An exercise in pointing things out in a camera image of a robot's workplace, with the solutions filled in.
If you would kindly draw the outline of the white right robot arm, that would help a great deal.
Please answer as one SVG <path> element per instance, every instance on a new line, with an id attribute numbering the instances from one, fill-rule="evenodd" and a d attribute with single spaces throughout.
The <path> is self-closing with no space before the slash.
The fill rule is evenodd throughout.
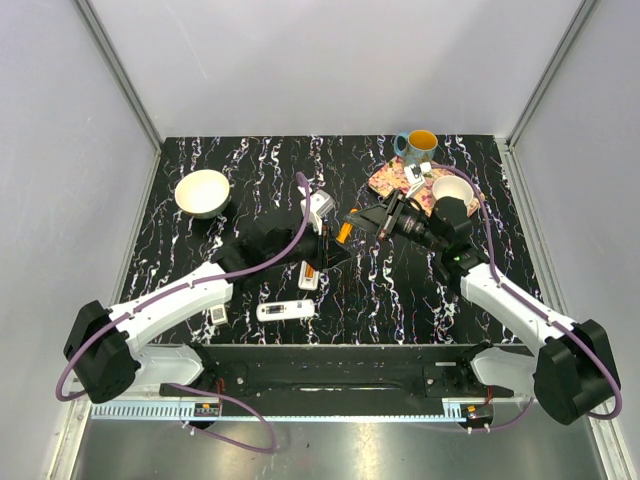
<path id="1" fill-rule="evenodd" d="M 554 311 L 502 274 L 491 255 L 470 243 L 472 222 L 463 200 L 445 196 L 425 214 L 396 190 L 381 203 L 347 214 L 345 221 L 378 240 L 399 235 L 434 252 L 438 281 L 525 345 L 525 354 L 490 344 L 467 350 L 454 373 L 460 392 L 476 396 L 500 387 L 523 394 L 563 425 L 584 415 L 613 420 L 621 413 L 621 382 L 605 329 Z"/>

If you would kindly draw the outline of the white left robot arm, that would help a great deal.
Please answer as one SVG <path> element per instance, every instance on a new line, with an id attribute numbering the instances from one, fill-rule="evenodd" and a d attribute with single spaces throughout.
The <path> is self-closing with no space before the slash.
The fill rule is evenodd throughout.
<path id="1" fill-rule="evenodd" d="M 94 300 L 76 316 L 63 355 L 92 403 L 116 399 L 134 386 L 183 384 L 195 395 L 213 390 L 215 369 L 188 345 L 157 347 L 159 335 L 193 315 L 223 307 L 268 269 L 300 263 L 316 271 L 349 259 L 344 234 L 307 225 L 302 234 L 275 228 L 247 233 L 210 261 L 136 300 L 103 306 Z"/>

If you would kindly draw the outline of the white remote orange compartment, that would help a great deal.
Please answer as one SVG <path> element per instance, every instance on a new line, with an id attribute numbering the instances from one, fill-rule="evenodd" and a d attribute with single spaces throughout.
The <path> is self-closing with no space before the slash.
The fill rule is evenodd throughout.
<path id="1" fill-rule="evenodd" d="M 315 291 L 319 284 L 319 272 L 306 262 L 300 265 L 298 288 L 305 291 Z"/>

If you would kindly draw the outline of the white remote black batteries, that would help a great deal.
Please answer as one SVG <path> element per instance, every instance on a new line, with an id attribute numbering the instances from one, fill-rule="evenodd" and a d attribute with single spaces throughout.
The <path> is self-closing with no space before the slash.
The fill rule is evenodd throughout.
<path id="1" fill-rule="evenodd" d="M 304 319 L 314 314 L 315 304 L 310 299 L 261 303 L 256 309 L 259 322 Z"/>

